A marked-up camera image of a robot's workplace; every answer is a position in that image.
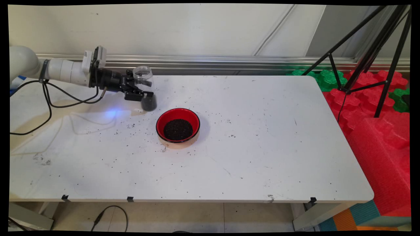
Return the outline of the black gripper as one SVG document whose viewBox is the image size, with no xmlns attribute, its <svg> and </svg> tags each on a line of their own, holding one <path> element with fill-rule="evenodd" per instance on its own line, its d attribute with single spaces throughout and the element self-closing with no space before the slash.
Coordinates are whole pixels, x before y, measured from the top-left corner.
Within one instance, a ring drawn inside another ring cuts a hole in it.
<svg viewBox="0 0 420 236">
<path fill-rule="evenodd" d="M 104 68 L 93 68 L 90 74 L 91 88 L 123 92 L 124 99 L 127 101 L 141 101 L 145 96 L 152 97 L 153 92 L 138 88 L 140 86 L 152 87 L 152 85 L 153 73 L 150 70 L 126 70 L 125 73 L 121 73 Z"/>
</svg>

